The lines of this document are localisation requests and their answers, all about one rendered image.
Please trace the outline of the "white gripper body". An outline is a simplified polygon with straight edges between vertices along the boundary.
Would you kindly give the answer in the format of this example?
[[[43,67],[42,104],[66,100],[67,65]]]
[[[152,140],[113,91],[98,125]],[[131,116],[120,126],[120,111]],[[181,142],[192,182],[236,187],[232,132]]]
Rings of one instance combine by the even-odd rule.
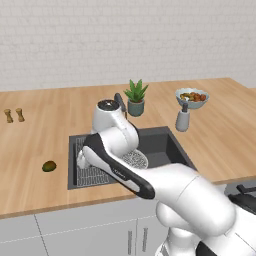
[[[90,164],[86,160],[82,150],[79,151],[76,162],[77,162],[77,166],[80,169],[87,169],[90,166]]]

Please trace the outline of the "grey ribbed sink mat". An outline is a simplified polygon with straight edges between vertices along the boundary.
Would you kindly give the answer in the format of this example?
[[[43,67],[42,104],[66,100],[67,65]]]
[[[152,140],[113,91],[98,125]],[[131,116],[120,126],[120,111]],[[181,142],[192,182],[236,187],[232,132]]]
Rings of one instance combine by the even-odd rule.
[[[77,167],[76,184],[78,187],[93,187],[114,183],[116,183],[114,178],[97,167],[89,166],[86,169]]]

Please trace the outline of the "green mango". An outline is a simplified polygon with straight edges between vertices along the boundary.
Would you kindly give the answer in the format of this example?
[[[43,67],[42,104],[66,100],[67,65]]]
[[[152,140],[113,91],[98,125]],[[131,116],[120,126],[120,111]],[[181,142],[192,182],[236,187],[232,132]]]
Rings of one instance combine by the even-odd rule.
[[[44,172],[52,172],[56,169],[56,167],[57,167],[56,163],[52,160],[49,160],[43,164],[42,170]]]

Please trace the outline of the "white mesh colander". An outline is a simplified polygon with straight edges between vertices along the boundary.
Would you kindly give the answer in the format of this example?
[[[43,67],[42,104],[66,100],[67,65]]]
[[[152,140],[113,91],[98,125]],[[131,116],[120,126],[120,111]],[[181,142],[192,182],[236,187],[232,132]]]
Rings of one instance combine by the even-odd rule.
[[[147,169],[148,159],[147,157],[138,149],[128,152],[121,157],[122,161],[133,168]]]

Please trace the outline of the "black sink faucet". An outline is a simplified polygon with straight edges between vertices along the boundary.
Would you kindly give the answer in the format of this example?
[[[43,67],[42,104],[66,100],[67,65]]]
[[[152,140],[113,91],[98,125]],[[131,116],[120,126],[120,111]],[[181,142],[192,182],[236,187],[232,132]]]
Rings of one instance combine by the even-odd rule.
[[[124,101],[123,101],[123,99],[122,99],[120,93],[115,93],[115,95],[114,95],[114,100],[119,103],[119,105],[121,106],[121,110],[122,110],[122,112],[124,113],[125,118],[127,119],[127,109],[126,109],[126,105],[124,104]]]

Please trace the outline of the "dark grey sink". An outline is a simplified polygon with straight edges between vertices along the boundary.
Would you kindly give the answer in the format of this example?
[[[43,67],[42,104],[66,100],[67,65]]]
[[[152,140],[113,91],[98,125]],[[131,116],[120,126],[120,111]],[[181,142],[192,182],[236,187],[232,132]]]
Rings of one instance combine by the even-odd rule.
[[[139,130],[140,150],[148,159],[148,168],[155,168],[169,163],[181,163],[196,169],[185,150],[171,130],[165,127],[145,128]],[[83,147],[87,135],[69,137],[68,189],[79,189],[77,182],[77,156]]]

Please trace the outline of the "green plant in grey pot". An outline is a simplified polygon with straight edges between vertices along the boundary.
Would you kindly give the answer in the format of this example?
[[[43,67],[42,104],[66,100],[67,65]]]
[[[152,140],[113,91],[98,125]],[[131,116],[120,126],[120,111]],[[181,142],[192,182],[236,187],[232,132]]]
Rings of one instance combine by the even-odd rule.
[[[124,91],[128,97],[128,113],[133,117],[139,117],[144,112],[145,105],[145,91],[148,85],[142,86],[142,80],[137,83],[129,82],[129,88]]]

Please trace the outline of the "grey drawer front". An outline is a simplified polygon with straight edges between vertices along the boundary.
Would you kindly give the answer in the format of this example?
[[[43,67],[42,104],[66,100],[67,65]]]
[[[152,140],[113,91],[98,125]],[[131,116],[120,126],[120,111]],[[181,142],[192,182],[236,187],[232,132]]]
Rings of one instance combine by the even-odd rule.
[[[33,215],[0,220],[0,256],[47,256]]]

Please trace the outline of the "narrow grey cupboard door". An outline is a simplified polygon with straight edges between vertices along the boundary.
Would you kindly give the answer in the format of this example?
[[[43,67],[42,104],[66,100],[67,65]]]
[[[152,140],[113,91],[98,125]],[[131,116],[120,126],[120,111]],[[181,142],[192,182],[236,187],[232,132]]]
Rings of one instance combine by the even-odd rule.
[[[168,234],[156,217],[156,201],[138,200],[136,256],[155,256]],[[146,252],[142,252],[143,228],[148,228]]]

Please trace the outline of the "grey soap dispenser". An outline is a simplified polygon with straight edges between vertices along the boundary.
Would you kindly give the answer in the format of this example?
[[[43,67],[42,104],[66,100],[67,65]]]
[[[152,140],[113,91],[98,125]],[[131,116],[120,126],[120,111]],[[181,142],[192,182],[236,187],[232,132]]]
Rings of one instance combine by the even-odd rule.
[[[180,132],[186,132],[189,128],[190,110],[188,104],[184,103],[182,109],[178,112],[176,119],[176,129]]]

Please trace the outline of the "pale blue fruit bowl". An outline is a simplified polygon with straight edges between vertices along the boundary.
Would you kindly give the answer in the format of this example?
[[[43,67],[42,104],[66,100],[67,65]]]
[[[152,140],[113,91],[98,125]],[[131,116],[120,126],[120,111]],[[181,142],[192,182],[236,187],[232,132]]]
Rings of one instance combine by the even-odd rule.
[[[189,93],[191,95],[190,96],[190,101],[185,101],[185,100],[182,100],[180,98],[180,94],[183,94],[183,93]],[[194,95],[195,94],[205,94],[206,95],[206,100],[195,102],[194,101]],[[181,89],[178,89],[175,92],[175,95],[176,95],[176,99],[177,99],[178,103],[180,105],[183,105],[184,103],[187,103],[189,109],[199,109],[199,108],[201,108],[210,98],[210,96],[207,92],[205,92],[203,90],[196,89],[196,88],[181,88]]]

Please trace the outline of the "black hob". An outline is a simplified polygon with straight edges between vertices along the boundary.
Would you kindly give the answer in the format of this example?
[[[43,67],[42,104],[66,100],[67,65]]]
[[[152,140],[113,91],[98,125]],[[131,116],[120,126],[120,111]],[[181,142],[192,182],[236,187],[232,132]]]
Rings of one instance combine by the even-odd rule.
[[[237,189],[239,185],[245,188],[245,193]],[[256,215],[256,180],[230,183],[226,186],[224,194],[235,205]]]

